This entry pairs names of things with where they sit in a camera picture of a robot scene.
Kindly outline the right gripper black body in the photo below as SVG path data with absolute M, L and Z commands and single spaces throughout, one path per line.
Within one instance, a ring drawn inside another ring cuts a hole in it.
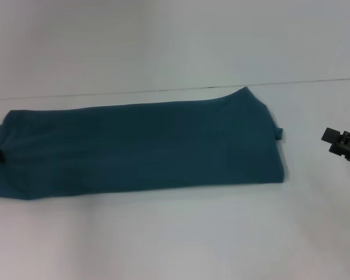
M 344 158 L 350 162 L 350 132 L 344 131 L 342 136 L 342 142 L 332 143 L 329 152 L 338 156 L 344 156 Z

